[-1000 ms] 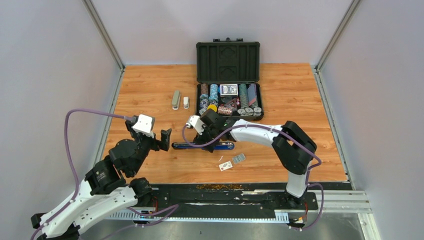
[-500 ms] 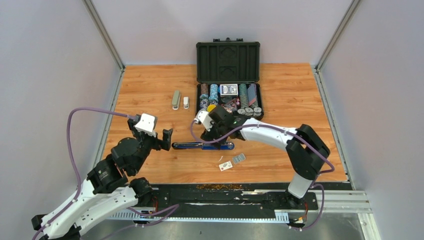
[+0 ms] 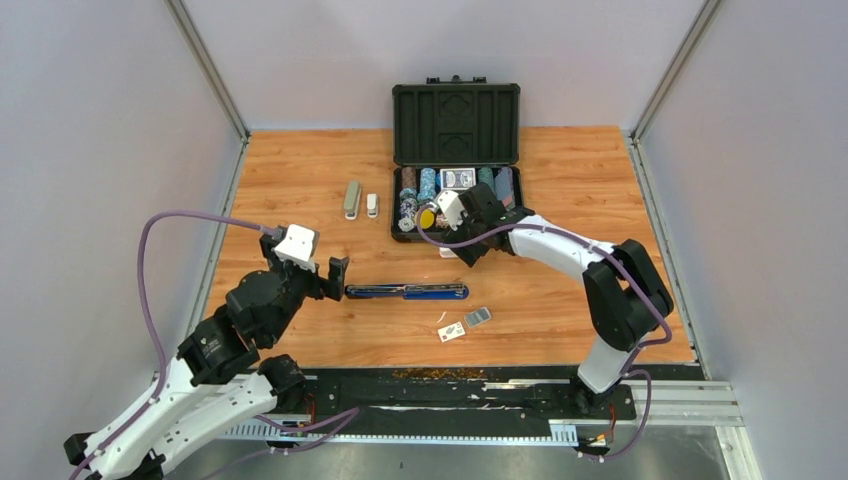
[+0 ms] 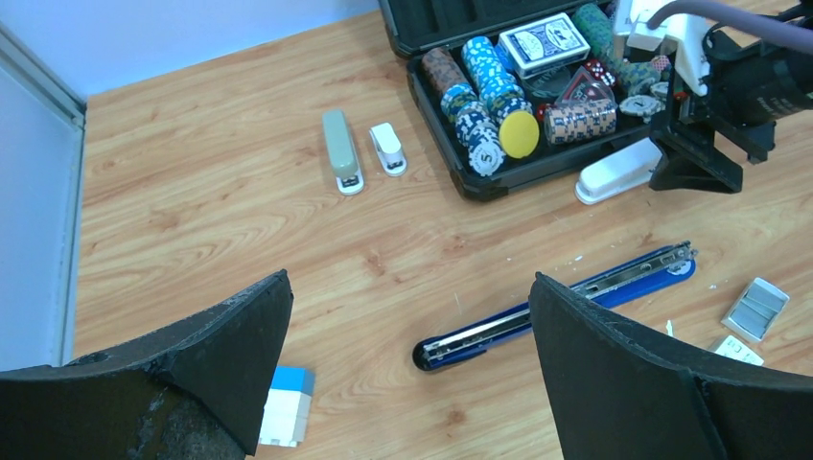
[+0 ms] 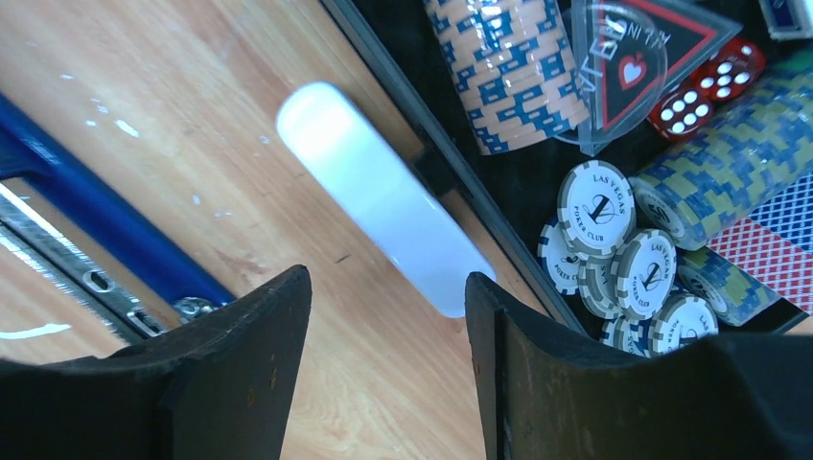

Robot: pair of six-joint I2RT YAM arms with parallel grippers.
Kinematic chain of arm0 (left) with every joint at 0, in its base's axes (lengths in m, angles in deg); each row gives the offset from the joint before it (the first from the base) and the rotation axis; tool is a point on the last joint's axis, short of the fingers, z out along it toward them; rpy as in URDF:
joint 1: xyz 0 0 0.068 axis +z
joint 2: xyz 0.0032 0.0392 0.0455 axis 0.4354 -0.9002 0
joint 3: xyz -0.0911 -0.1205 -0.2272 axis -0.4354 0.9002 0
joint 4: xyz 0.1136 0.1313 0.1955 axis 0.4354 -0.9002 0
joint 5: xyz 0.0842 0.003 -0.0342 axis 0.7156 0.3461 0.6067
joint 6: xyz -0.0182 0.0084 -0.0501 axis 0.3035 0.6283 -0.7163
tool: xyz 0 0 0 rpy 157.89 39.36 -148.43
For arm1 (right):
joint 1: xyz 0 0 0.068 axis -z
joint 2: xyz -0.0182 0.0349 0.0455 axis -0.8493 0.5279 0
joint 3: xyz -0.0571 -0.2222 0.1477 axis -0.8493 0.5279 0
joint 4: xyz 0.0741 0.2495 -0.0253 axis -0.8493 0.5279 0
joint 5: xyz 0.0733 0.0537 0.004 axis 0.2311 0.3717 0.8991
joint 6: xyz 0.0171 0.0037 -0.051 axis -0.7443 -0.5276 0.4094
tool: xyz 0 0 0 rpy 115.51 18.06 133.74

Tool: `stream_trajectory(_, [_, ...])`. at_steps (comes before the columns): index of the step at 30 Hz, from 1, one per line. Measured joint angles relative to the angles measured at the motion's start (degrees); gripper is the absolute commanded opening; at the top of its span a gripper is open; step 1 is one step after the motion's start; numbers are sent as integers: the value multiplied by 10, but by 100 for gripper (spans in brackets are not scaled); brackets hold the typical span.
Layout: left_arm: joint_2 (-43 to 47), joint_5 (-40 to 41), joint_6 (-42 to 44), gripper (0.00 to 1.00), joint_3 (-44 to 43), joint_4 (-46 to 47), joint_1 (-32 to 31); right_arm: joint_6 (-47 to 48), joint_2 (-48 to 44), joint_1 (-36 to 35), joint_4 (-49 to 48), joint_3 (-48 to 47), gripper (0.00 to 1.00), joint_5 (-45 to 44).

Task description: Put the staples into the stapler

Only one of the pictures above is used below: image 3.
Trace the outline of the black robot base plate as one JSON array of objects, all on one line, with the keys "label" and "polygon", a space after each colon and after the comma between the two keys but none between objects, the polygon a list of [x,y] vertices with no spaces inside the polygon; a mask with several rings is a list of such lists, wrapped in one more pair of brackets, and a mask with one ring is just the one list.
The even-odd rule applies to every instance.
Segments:
[{"label": "black robot base plate", "polygon": [[595,400],[572,386],[574,366],[314,368],[274,419],[328,419],[358,409],[346,434],[540,437],[552,420],[600,431],[632,421],[631,390]]}]

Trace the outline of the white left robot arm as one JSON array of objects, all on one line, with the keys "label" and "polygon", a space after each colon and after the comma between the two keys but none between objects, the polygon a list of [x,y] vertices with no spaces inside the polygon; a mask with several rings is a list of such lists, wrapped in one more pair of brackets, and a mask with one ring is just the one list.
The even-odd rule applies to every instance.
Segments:
[{"label": "white left robot arm", "polygon": [[264,270],[246,274],[183,340],[157,381],[96,432],[68,437],[76,473],[92,479],[161,479],[200,446],[256,415],[298,411],[306,379],[288,354],[261,359],[305,299],[342,299],[350,260],[332,257],[321,277],[317,237],[282,232],[260,239]]}]

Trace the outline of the blue stapler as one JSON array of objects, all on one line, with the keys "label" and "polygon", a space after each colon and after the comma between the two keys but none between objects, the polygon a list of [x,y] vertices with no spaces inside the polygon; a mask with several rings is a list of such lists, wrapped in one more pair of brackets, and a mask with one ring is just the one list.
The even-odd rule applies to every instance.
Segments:
[{"label": "blue stapler", "polygon": [[464,300],[469,293],[464,283],[365,284],[348,285],[344,290],[350,299]]}]

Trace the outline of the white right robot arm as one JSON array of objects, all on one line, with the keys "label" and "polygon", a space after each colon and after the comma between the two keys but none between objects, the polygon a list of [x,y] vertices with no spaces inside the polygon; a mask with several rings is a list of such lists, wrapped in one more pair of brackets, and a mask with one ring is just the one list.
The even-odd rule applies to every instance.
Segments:
[{"label": "white right robot arm", "polygon": [[638,353],[670,341],[667,318],[673,299],[638,241],[592,240],[529,208],[507,208],[485,184],[461,193],[443,191],[435,204],[449,225],[443,236],[446,248],[466,265],[497,250],[546,265],[583,287],[595,340],[578,368],[579,383],[570,392],[580,415],[601,414],[611,403],[609,389]]}]

